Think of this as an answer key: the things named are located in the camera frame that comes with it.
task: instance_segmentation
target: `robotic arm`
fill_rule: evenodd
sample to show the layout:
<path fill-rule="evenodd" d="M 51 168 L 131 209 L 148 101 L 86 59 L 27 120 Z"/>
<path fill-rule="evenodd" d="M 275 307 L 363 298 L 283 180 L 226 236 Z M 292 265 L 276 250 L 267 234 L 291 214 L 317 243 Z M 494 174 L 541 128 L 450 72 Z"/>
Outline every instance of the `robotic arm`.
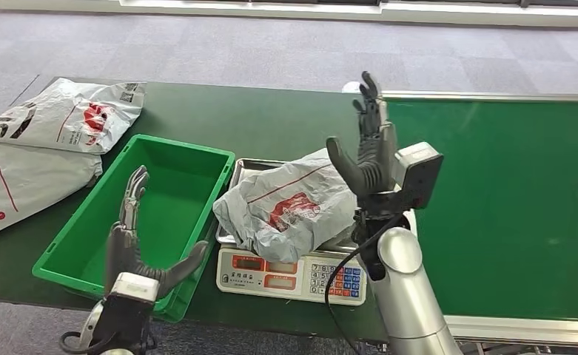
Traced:
<path fill-rule="evenodd" d="M 136 219 L 149 173 L 139 167 L 127 182 L 119 219 L 110 229 L 106 250 L 104 298 L 90 312 L 80 332 L 68 331 L 59 340 L 67 354 L 143 355 L 156 346 L 149 330 L 155 303 L 188 277 L 204 258 L 208 242 L 197 242 L 189 256 L 167 270 L 141 260 Z M 79 345 L 66 343 L 79 337 Z"/>
<path fill-rule="evenodd" d="M 426 142 L 397 150 L 394 126 L 376 83 L 363 72 L 364 107 L 358 110 L 360 143 L 355 163 L 328 138 L 330 160 L 357 196 L 353 240 L 366 270 L 390 346 L 396 354 L 461 354 L 434 296 L 417 237 L 404 211 L 426 207 L 443 156 Z"/>

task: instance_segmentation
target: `green plastic crate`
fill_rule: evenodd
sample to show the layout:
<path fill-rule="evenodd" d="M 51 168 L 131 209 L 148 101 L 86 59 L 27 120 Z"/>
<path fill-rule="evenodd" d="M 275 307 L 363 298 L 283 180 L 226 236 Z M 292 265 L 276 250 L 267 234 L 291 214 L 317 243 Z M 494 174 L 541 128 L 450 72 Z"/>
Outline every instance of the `green plastic crate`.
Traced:
<path fill-rule="evenodd" d="M 232 152 L 134 136 L 40 256 L 34 276 L 95 300 L 103 297 L 107 235 L 118 219 L 127 179 L 142 164 L 149 172 L 138 213 L 143 261 L 167 268 L 187 256 L 197 241 L 210 242 L 201 267 L 154 308 L 157 317 L 180 321 L 212 252 L 212 203 L 227 185 L 234 160 Z"/>

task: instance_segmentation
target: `scale display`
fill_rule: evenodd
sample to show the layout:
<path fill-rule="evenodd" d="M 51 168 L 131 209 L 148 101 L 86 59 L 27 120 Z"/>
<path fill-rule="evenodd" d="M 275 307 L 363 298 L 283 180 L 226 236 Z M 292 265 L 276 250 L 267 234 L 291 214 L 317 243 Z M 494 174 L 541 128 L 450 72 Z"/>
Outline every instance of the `scale display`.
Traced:
<path fill-rule="evenodd" d="M 224 292 L 323 302 L 326 283 L 342 256 L 306 255 L 297 263 L 270 263 L 248 251 L 221 246 L 217 287 Z M 339 270 L 330 288 L 330 303 L 365 302 L 366 275 L 356 260 Z"/>

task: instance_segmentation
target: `white courier bag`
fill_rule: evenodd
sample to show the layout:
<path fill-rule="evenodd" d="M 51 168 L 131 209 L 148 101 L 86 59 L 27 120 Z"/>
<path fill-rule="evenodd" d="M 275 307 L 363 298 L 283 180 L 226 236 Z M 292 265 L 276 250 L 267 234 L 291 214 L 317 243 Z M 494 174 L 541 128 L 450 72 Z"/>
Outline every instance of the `white courier bag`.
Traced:
<path fill-rule="evenodd" d="M 212 209 L 239 248 L 294 263 L 353 224 L 356 197 L 322 149 L 244 179 Z"/>
<path fill-rule="evenodd" d="M 100 174 L 98 155 L 0 144 L 0 230 L 64 199 Z"/>
<path fill-rule="evenodd" d="M 0 115 L 0 143 L 104 154 L 141 114 L 146 85 L 60 78 Z"/>

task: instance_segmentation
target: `scale keypad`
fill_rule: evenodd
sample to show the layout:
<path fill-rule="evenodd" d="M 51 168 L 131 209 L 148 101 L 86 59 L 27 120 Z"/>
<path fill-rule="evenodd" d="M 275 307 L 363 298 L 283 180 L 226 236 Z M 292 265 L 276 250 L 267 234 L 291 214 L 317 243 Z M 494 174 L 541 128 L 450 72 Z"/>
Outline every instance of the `scale keypad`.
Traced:
<path fill-rule="evenodd" d="M 336 266 L 324 264 L 312 264 L 310 273 L 310 293 L 324 294 L 330 274 L 335 272 Z M 332 283 L 329 294 L 344 297 L 358 298 L 360 295 L 360 279 L 363 270 L 355 267 L 345 267 L 339 270 L 335 281 Z"/>

